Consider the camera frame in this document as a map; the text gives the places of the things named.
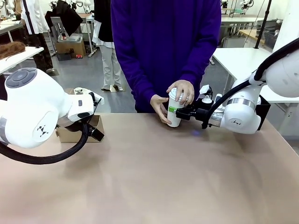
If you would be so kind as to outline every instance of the finger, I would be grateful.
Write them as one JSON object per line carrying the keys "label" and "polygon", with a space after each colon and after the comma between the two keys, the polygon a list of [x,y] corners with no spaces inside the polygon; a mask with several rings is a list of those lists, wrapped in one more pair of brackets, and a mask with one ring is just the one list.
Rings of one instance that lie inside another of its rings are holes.
{"label": "finger", "polygon": [[184,90],[184,94],[183,94],[182,100],[180,102],[181,105],[183,105],[186,102],[188,95],[189,95],[189,90],[186,90],[186,91]]}
{"label": "finger", "polygon": [[168,120],[168,119],[164,116],[164,114],[162,113],[161,110],[158,110],[158,111],[157,111],[157,114],[159,115],[159,117],[160,117],[160,119],[161,119],[161,121],[162,121],[163,123],[166,123],[166,124],[170,124],[170,125],[171,125],[171,121]]}
{"label": "finger", "polygon": [[194,100],[194,93],[190,93],[189,98],[188,98],[187,102],[185,103],[185,105],[188,106],[188,105],[192,104],[193,100]]}
{"label": "finger", "polygon": [[179,100],[179,97],[181,96],[182,94],[182,90],[183,90],[183,87],[180,85],[178,86],[178,89],[177,89],[177,94],[176,94],[176,101],[178,102]]}
{"label": "finger", "polygon": [[169,93],[174,87],[176,87],[176,83],[173,83],[170,87],[167,89],[167,93]]}
{"label": "finger", "polygon": [[165,108],[165,106],[163,104],[160,105],[162,113],[165,115],[165,117],[167,117],[167,110]]}
{"label": "finger", "polygon": [[168,101],[168,98],[163,98],[163,97],[160,97],[159,98],[159,103],[166,103]]}

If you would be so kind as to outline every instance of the gray floor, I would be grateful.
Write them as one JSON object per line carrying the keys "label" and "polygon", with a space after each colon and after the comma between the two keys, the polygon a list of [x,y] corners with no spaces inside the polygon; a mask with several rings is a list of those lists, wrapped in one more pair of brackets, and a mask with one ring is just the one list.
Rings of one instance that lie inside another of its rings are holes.
{"label": "gray floor", "polygon": [[[83,87],[102,95],[105,98],[105,104],[98,107],[97,112],[135,112],[135,102],[131,95],[128,83],[122,74],[121,79],[123,85],[126,86],[125,92],[103,92],[101,90],[103,84],[103,70],[101,53],[98,50],[93,57],[84,57],[83,59],[72,59],[70,61],[59,62],[56,57],[52,58],[54,68],[57,69],[59,76],[53,77],[64,89]],[[35,67],[33,60],[26,60],[20,64],[21,67]],[[215,61],[215,65],[209,65],[206,69],[202,85],[209,84],[213,88],[214,94],[222,93],[227,79],[225,69]],[[284,113],[275,105],[271,106],[267,119],[278,128]],[[297,133],[299,114],[295,114],[294,122],[290,123],[290,127],[285,131],[283,136],[290,140],[294,146],[299,146]]]}

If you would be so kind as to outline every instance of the shoe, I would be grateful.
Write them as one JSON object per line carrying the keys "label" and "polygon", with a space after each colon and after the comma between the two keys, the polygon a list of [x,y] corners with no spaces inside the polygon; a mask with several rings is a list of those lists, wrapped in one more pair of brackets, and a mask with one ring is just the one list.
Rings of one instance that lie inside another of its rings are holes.
{"label": "shoe", "polygon": [[103,91],[110,91],[109,89],[105,89],[104,87],[101,88]]}
{"label": "shoe", "polygon": [[123,91],[123,88],[121,86],[113,85],[114,88],[117,88],[119,91]]}
{"label": "shoe", "polygon": [[55,69],[54,68],[51,68],[51,69],[47,69],[46,70],[46,73],[51,73],[51,72],[54,72],[55,71]]}

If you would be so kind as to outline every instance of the brown fur object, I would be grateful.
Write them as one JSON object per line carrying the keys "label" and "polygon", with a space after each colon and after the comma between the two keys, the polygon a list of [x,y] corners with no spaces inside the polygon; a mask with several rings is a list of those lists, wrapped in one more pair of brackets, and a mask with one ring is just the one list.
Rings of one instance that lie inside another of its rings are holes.
{"label": "brown fur object", "polygon": [[0,59],[19,54],[25,51],[25,44],[22,42],[11,42],[0,45]]}

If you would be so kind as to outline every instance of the paper cup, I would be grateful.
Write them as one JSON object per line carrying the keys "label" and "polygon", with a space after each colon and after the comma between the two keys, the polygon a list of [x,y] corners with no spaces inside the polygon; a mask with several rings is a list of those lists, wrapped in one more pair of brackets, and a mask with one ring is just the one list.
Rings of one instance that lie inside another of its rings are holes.
{"label": "paper cup", "polygon": [[177,127],[179,126],[179,123],[181,122],[180,118],[177,118],[176,111],[177,109],[183,108],[184,105],[181,105],[180,102],[183,97],[183,93],[179,97],[178,102],[176,102],[176,94],[177,94],[177,88],[173,88],[169,93],[169,103],[168,103],[168,111],[167,111],[167,119],[171,121],[170,127]]}

